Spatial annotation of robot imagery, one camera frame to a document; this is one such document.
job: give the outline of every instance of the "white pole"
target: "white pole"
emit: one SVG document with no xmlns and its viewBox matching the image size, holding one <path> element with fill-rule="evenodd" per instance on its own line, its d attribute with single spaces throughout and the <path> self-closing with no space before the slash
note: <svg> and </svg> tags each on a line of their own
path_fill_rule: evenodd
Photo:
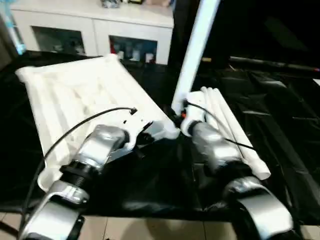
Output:
<svg viewBox="0 0 320 240">
<path fill-rule="evenodd" d="M 176 114 L 181 113 L 182 101 L 191 91 L 219 3 L 220 0 L 201 0 L 199 4 L 171 104 Z"/>
</svg>

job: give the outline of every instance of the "white furniture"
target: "white furniture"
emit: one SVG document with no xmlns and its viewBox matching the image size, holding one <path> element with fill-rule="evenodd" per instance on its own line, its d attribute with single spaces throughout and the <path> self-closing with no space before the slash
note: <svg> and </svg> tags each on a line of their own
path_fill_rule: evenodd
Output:
<svg viewBox="0 0 320 240">
<path fill-rule="evenodd" d="M 81 41 L 73 44 L 87 56 L 110 53 L 112 36 L 155 41 L 156 63 L 168 63 L 174 27 L 171 8 L 137 4 L 103 8 L 100 0 L 18 0 L 10 8 L 27 50 L 43 50 L 35 34 L 42 27 L 78 34 Z"/>
</svg>

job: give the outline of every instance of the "black plastic sheet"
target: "black plastic sheet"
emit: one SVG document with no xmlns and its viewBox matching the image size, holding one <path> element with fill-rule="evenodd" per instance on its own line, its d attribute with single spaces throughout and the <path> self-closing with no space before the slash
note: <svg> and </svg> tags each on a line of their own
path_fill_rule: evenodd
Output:
<svg viewBox="0 0 320 240">
<path fill-rule="evenodd" d="M 80 60 L 27 52 L 0 72 L 0 211 L 19 212 L 42 157 L 26 89 L 15 70 Z M 171 103 L 180 69 L 124 63 L 160 106 Z M 261 159 L 271 170 L 264 184 L 301 224 L 320 223 L 320 87 L 311 79 L 268 72 L 199 70 L 193 89 L 218 87 Z M 112 162 L 96 186 L 88 214 L 228 221 L 230 211 L 193 158 L 190 139 L 161 140 Z M 39 189 L 32 204 L 43 196 Z"/>
</svg>

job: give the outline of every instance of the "white cabinet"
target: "white cabinet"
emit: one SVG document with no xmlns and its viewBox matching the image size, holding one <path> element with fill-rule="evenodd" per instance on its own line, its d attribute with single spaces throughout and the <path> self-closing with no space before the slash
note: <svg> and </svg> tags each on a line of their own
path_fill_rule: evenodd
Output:
<svg viewBox="0 0 320 240">
<path fill-rule="evenodd" d="M 124 58 L 134 58 L 136 49 L 139 60 L 148 61 L 148 54 L 152 54 L 157 64 L 168 63 L 170 28 L 104 20 L 94 20 L 94 28 L 99 55 L 109 54 L 117 45 L 120 49 L 115 49 L 116 53 L 122 50 Z"/>
<path fill-rule="evenodd" d="M 27 50 L 97 56 L 91 18 L 12 11 Z"/>
<path fill-rule="evenodd" d="M 100 0 L 17 0 L 11 11 L 27 50 L 167 64 L 173 13 L 162 6 Z"/>
</svg>

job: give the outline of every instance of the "white tube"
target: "white tube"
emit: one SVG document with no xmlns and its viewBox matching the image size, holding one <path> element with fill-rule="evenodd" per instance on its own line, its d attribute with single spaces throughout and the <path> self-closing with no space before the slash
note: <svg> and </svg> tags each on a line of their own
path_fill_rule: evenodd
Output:
<svg viewBox="0 0 320 240">
<path fill-rule="evenodd" d="M 216 118 L 220 120 L 220 123 L 218 123 L 218 129 L 221 132 L 222 136 L 225 138 L 229 138 L 231 140 L 235 140 L 234 136 L 232 135 L 231 129 L 228 125 L 228 122 L 224 116 L 224 113 L 222 112 L 220 105 L 218 103 L 218 100 L 214 96 L 214 90 L 209 87 L 207 89 L 210 100 L 211 100 L 211 108 L 213 113 L 215 114 Z"/>
<path fill-rule="evenodd" d="M 215 112 L 213 111 L 212 106 L 211 106 L 211 100 L 210 100 L 210 96 L 209 96 L 209 92 L 208 92 L 207 88 L 205 86 L 203 86 L 203 87 L 201 87 L 200 90 L 204 94 L 206 109 L 210 113 L 215 114 Z M 219 129 L 217 121 L 212 116 L 210 116 L 210 114 L 206 113 L 205 118 L 206 118 L 206 121 L 208 124 L 210 124 L 215 129 Z"/>
<path fill-rule="evenodd" d="M 245 134 L 235 115 L 229 108 L 226 100 L 217 88 L 213 90 L 213 96 L 216 100 L 218 100 L 221 110 L 228 122 L 228 125 L 232 129 L 235 140 L 238 143 L 252 147 L 252 144 L 249 141 L 247 135 Z M 239 146 L 239 148 L 248 165 L 251 167 L 254 175 L 256 175 L 260 180 L 265 180 L 270 177 L 271 173 L 269 168 L 267 167 L 266 163 L 260 159 L 255 150 L 243 146 Z"/>
<path fill-rule="evenodd" d="M 183 109 L 183 99 L 187 97 L 194 83 L 219 3 L 220 0 L 201 0 L 199 4 L 171 104 L 178 115 Z"/>
</svg>

